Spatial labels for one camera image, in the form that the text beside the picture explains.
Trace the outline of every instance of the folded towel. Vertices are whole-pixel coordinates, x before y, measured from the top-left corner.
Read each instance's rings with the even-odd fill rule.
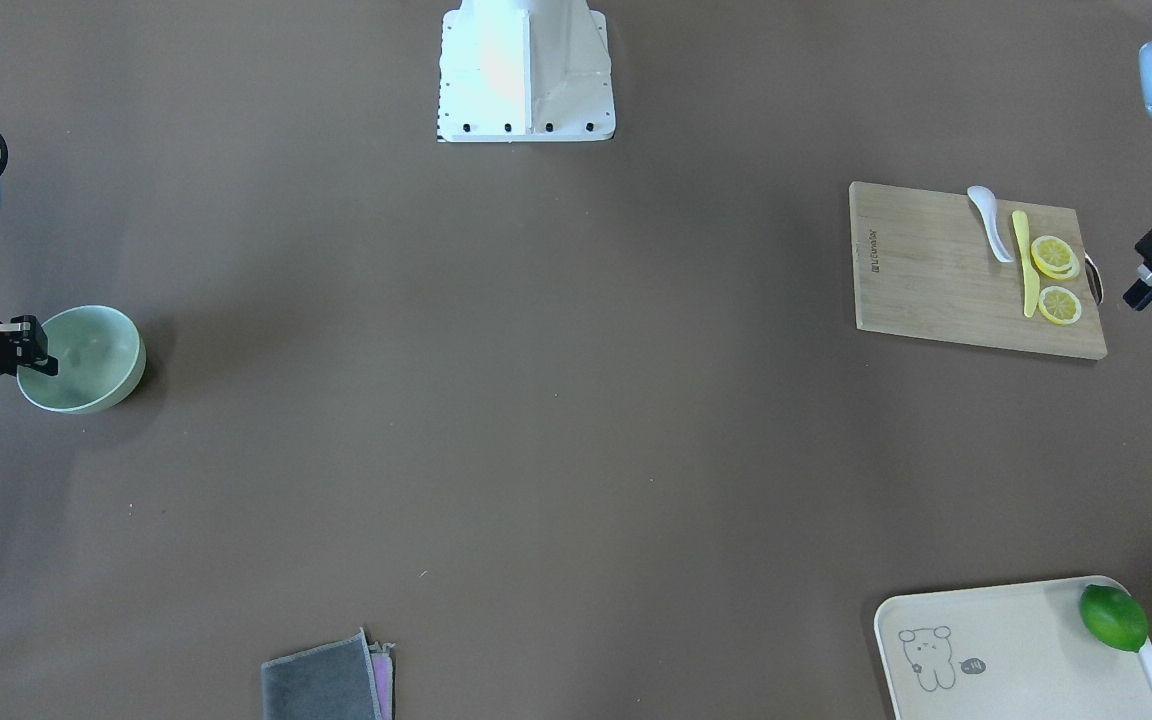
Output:
[[[393,720],[393,644],[355,637],[262,665],[265,720]]]

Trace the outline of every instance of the bowl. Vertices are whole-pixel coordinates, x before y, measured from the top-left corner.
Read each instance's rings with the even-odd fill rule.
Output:
[[[17,372],[20,392],[53,414],[98,414],[127,397],[145,374],[145,341],[113,306],[70,306],[41,325],[60,372]]]

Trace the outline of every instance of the bear drawing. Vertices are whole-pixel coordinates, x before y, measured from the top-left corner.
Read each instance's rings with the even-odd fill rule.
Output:
[[[935,692],[937,688],[950,689],[954,687],[954,647],[950,647],[950,629],[947,626],[940,628],[919,628],[916,630],[901,630],[900,642],[904,643],[905,660],[914,667],[914,674],[918,675],[918,684],[924,691]]]

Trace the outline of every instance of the bowl rim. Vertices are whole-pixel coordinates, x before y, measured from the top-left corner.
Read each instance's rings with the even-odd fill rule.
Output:
[[[69,313],[81,313],[81,311],[83,310],[108,311],[108,313],[113,313],[118,316],[119,319],[122,319],[123,323],[131,325],[132,333],[136,333],[136,343],[137,343],[136,355],[132,356],[132,364],[128,366],[127,372],[123,373],[123,377],[120,378],[118,382],[114,382],[114,387],[109,388],[109,392],[104,393],[104,395],[97,397],[96,400],[92,400],[91,402],[84,402],[84,404],[82,406],[41,404],[41,402],[35,400],[35,397],[29,397],[29,393],[26,392],[26,389],[24,389],[23,384],[20,384],[20,372],[17,372],[17,387],[20,388],[20,395],[23,395],[29,402],[31,402],[32,406],[40,407],[44,410],[51,410],[53,414],[78,414],[81,410],[86,410],[88,407],[99,406],[100,402],[104,402],[106,397],[114,395],[115,392],[119,392],[119,388],[123,387],[123,384],[128,381],[128,378],[132,377],[132,372],[134,370],[136,370],[136,365],[141,359],[141,355],[145,351],[145,338],[141,336],[141,328],[136,327],[136,323],[134,323],[131,318],[128,318],[127,313],[123,313],[123,311],[119,310],[118,306],[109,306],[109,305],[70,306],[70,309],[61,310],[60,313],[55,313],[50,318],[47,318],[46,320],[44,320],[44,323],[41,323],[41,331],[47,332],[47,323],[52,323],[52,320],[63,318],[63,316]]]

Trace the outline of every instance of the yellow knife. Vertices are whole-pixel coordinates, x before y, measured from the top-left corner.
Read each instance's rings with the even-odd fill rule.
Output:
[[[1025,316],[1033,318],[1038,308],[1038,270],[1029,259],[1029,215],[1024,210],[1011,211],[1011,227],[1016,228],[1016,245],[1020,245],[1020,272],[1025,278]]]

